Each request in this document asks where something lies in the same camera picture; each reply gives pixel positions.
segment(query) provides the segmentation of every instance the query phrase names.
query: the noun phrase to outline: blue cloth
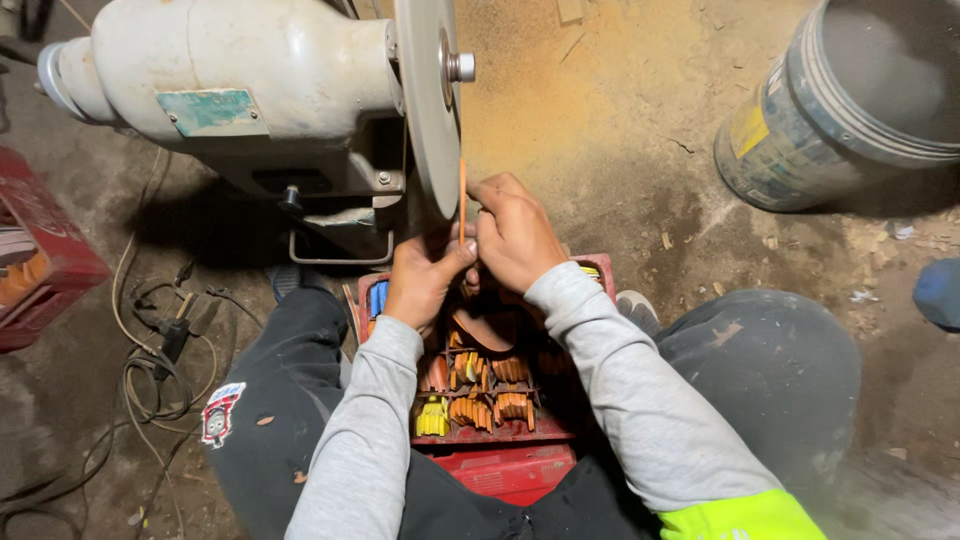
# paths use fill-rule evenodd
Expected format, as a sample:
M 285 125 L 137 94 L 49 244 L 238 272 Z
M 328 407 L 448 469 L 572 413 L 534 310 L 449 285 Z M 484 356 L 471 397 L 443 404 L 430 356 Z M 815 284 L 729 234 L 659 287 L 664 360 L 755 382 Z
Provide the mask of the blue cloth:
M 387 290 L 390 282 L 378 282 L 370 287 L 370 317 L 376 318 L 387 305 Z
M 913 302 L 926 320 L 947 331 L 960 331 L 960 258 L 925 266 L 913 288 Z

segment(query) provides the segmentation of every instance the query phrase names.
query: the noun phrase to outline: concrete floor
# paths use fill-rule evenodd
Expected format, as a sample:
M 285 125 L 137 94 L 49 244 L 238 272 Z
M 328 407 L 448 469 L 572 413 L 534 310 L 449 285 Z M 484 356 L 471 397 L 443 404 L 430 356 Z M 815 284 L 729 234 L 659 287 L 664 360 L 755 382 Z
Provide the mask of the concrete floor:
M 75 7 L 92 20 L 102 4 L 84 0 Z M 929 260 L 960 255 L 960 210 L 950 213 L 960 201 L 955 175 L 916 174 L 832 209 L 775 215 L 736 199 L 713 167 L 720 122 L 748 97 L 815 4 L 585 0 L 584 22 L 561 27 L 555 0 L 457 0 L 462 49 L 478 61 L 477 83 L 463 89 L 468 173 L 514 172 L 543 199 L 572 252 L 610 254 L 617 289 L 646 294 L 662 322 L 714 298 L 715 283 L 727 291 L 788 290 L 824 303 L 863 353 L 854 453 L 906 449 L 902 465 L 950 483 L 960 479 L 960 339 L 923 320 L 910 288 Z M 48 40 L 83 34 L 56 5 Z M 0 144 L 27 158 L 111 267 L 138 228 L 145 245 L 132 276 L 172 277 L 201 251 L 212 227 L 210 208 L 222 193 L 213 175 L 189 157 L 164 153 L 162 192 L 134 212 L 156 147 L 71 120 L 33 92 L 33 80 L 33 70 L 17 64 L 0 78 L 11 122 Z M 231 215 L 260 211 L 233 200 L 226 208 Z M 158 228 L 161 221 L 176 225 Z M 908 224 L 917 229 L 908 240 L 885 234 Z M 228 286 L 265 316 L 273 299 L 258 268 L 264 250 L 254 248 L 274 247 L 273 232 L 228 220 L 216 233 L 219 247 L 203 248 L 189 287 Z M 663 233 L 672 249 L 664 249 Z M 879 302 L 850 302 L 869 278 L 878 280 Z M 242 316 L 238 333 L 238 349 L 255 336 Z M 229 334 L 228 319 L 221 317 L 211 339 L 223 355 Z M 79 469 L 82 452 L 103 432 L 107 396 L 128 347 L 105 284 L 33 347 L 5 357 L 0 369 L 30 390 L 29 399 L 17 401 L 12 426 L 22 429 L 16 440 L 36 449 L 33 460 L 14 467 L 19 477 L 13 484 Z M 188 351 L 183 365 L 202 383 L 209 365 L 200 347 Z M 161 449 L 177 439 L 153 429 L 148 436 Z M 144 504 L 157 470 L 136 434 L 120 429 L 114 455 L 86 490 L 86 537 L 130 534 L 128 518 Z M 187 443 L 171 470 L 188 536 L 246 537 L 198 443 Z M 83 522 L 79 494 L 61 504 Z M 172 512 L 169 492 L 161 489 L 143 537 L 175 536 Z M 869 507 L 848 513 L 861 528 L 873 519 Z M 34 528 L 30 537 L 39 530 L 27 518 L 14 525 Z

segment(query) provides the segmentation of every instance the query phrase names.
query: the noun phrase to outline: yellow plastic piece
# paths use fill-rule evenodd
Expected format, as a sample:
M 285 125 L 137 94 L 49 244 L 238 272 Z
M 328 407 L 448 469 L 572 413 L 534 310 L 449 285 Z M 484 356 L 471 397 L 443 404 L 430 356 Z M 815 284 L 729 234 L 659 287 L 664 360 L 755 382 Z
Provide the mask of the yellow plastic piece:
M 450 433 L 450 423 L 446 420 L 447 403 L 445 398 L 430 396 L 423 404 L 423 411 L 414 423 L 414 432 L 421 435 L 439 435 Z

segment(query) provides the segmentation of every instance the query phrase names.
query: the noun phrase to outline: paper scrap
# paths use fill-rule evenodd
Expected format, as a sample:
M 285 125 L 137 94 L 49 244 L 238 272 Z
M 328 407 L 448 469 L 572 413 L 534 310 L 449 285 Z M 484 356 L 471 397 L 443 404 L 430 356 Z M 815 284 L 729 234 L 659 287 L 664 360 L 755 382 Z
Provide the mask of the paper scrap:
M 904 227 L 903 229 L 900 229 L 899 231 L 897 231 L 895 238 L 897 240 L 905 240 L 910 236 L 913 236 L 913 232 L 914 232 L 914 229 L 912 225 L 910 227 Z
M 871 300 L 873 302 L 880 301 L 880 299 L 874 296 L 874 293 L 870 292 L 869 290 L 855 290 L 853 292 L 853 296 L 850 297 L 850 301 L 857 304 L 862 304 L 865 300 Z

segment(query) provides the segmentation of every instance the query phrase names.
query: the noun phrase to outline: gray long sleeve shirt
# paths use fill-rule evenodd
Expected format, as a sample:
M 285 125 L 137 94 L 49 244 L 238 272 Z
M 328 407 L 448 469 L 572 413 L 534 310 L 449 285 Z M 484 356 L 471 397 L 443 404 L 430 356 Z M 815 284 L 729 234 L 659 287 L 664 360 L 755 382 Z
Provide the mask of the gray long sleeve shirt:
M 570 351 L 627 483 L 647 508 L 679 510 L 782 488 L 576 262 L 541 276 L 525 298 Z M 396 538 L 422 353 L 413 329 L 377 318 L 317 444 L 287 538 Z

